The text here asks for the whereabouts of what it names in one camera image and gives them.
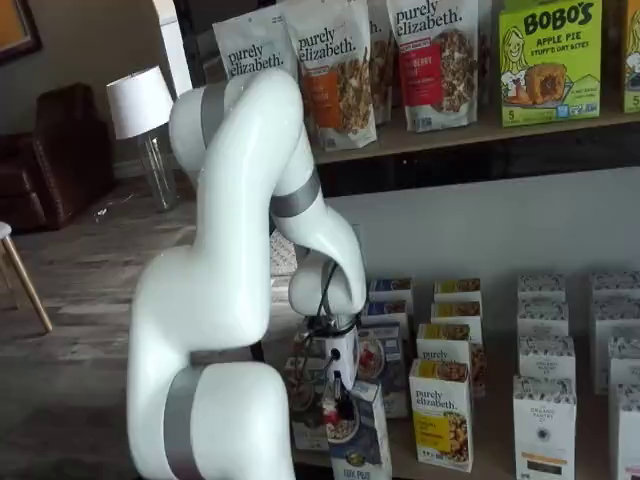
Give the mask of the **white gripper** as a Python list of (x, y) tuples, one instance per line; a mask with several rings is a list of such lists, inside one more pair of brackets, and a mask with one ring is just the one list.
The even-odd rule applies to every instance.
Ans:
[(353, 405), (348, 392), (353, 389), (358, 371), (359, 347), (356, 329), (325, 339), (329, 359), (327, 380), (333, 384), (336, 413), (333, 421), (352, 420)]

